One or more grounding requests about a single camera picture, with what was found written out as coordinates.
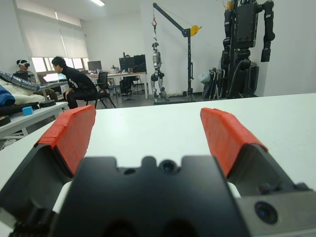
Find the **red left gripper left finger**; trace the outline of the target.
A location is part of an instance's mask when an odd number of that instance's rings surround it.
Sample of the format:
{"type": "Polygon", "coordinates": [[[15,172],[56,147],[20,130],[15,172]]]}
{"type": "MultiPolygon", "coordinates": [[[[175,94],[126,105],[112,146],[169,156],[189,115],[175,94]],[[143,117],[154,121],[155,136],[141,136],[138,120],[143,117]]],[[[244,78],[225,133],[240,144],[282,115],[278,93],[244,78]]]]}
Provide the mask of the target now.
{"type": "Polygon", "coordinates": [[[84,158],[96,110],[92,105],[62,113],[35,142],[0,190],[0,220],[26,223],[51,212],[84,158]]]}

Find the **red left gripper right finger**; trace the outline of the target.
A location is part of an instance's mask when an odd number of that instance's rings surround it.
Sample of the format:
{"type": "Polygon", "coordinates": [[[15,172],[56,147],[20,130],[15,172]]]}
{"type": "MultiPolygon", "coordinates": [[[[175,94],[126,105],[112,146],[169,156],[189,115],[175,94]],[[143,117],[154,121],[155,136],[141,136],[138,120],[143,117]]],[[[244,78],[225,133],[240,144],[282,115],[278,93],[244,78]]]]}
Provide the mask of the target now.
{"type": "Polygon", "coordinates": [[[311,190],[305,183],[294,183],[267,147],[234,115],[202,108],[200,118],[210,153],[241,196],[311,190]]]}

